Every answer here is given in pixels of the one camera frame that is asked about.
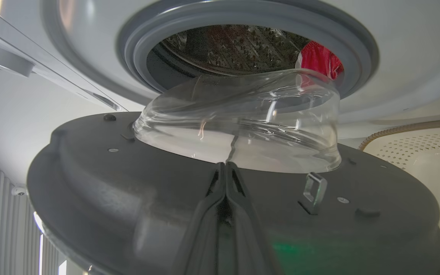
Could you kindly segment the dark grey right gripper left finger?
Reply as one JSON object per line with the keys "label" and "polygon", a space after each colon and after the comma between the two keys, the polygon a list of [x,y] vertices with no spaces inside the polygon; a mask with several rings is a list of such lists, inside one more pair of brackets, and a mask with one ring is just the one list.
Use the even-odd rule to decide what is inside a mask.
{"label": "dark grey right gripper left finger", "polygon": [[173,262],[173,275],[217,275],[219,223],[225,200],[225,163],[217,163]]}

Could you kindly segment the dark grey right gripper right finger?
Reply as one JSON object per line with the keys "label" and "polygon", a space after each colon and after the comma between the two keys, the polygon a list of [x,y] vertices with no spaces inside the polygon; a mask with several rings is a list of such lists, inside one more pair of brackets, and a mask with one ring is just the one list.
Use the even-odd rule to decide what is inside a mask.
{"label": "dark grey right gripper right finger", "polygon": [[236,275],[281,275],[282,268],[248,187],[233,162],[226,164],[226,199],[233,219]]}

